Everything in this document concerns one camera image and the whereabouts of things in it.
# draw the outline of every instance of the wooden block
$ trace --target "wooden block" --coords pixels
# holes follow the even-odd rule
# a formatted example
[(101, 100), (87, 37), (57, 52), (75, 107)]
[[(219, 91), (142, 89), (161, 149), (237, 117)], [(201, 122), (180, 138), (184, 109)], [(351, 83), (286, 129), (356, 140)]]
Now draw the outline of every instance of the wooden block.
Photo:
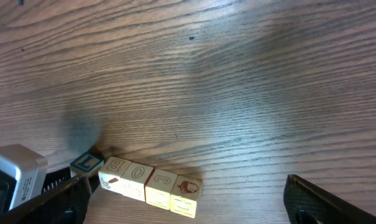
[(122, 194), (123, 185), (120, 179), (131, 163), (125, 159), (110, 157), (98, 172), (101, 187)]
[(178, 176), (171, 192), (170, 210), (194, 218), (202, 187), (203, 183), (198, 180)]
[(103, 159), (89, 152), (83, 153), (79, 158), (70, 163), (70, 175), (88, 174), (91, 176), (103, 166)]
[(170, 209), (170, 196), (178, 175), (156, 169), (145, 187), (146, 203), (162, 209)]
[(138, 163), (131, 163), (121, 176), (122, 194), (136, 200), (145, 201), (145, 185), (154, 168)]

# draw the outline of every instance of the silver metal device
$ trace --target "silver metal device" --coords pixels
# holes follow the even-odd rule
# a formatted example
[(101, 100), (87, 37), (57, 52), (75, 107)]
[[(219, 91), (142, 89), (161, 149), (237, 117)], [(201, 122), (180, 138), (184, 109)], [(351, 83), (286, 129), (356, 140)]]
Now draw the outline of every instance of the silver metal device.
[(0, 147), (0, 170), (16, 181), (9, 210), (41, 194), (48, 162), (20, 145)]

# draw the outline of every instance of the number block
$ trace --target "number block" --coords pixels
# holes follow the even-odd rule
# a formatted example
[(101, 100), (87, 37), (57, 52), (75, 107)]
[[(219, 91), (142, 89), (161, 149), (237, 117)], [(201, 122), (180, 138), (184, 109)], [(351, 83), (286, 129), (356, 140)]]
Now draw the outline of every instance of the number block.
[(197, 201), (201, 195), (203, 183), (183, 176), (178, 176), (170, 198), (171, 212), (190, 218), (196, 216)]
[(89, 152), (85, 152), (79, 158), (70, 163), (70, 176), (74, 177), (78, 174), (88, 174), (88, 176), (91, 176), (102, 166), (102, 158)]
[(101, 187), (122, 194), (123, 185), (120, 181), (121, 176), (125, 173), (131, 163), (131, 161), (125, 159), (110, 157), (98, 172)]
[(146, 203), (170, 209), (170, 196), (178, 175), (156, 169), (145, 187)]
[(145, 185), (154, 168), (138, 163), (131, 163), (121, 176), (122, 194), (136, 200), (145, 201)]

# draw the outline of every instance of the red illustration on block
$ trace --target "red illustration on block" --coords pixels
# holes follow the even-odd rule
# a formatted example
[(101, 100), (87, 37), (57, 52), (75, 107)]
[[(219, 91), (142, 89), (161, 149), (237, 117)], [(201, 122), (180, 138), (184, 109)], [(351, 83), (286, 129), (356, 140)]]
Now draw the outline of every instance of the red illustration on block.
[(102, 182), (102, 184), (105, 185), (105, 187), (106, 187), (107, 189), (110, 189), (110, 188), (111, 188), (111, 186), (109, 186), (109, 184), (111, 184), (111, 183), (115, 183), (115, 182), (117, 182), (117, 181), (119, 181), (119, 179), (117, 179), (117, 178), (113, 178), (113, 179), (109, 180), (108, 182), (105, 182), (105, 180), (103, 180), (103, 179), (101, 178), (101, 182)]
[(191, 183), (191, 182), (188, 182), (186, 180), (184, 180), (181, 183), (181, 185), (177, 185), (177, 187), (180, 188), (181, 193), (183, 193), (183, 194), (185, 194), (185, 193), (191, 194), (191, 193), (195, 193), (199, 190), (199, 187), (195, 183)]

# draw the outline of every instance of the wood grain surface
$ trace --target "wood grain surface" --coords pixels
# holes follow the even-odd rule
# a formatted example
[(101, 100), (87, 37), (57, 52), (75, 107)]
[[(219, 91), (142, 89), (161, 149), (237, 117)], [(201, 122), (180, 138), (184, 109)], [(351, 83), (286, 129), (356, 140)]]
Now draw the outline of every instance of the wood grain surface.
[(0, 146), (96, 141), (204, 189), (194, 220), (99, 189), (86, 223), (288, 223), (287, 174), (376, 215), (376, 1), (0, 0)]

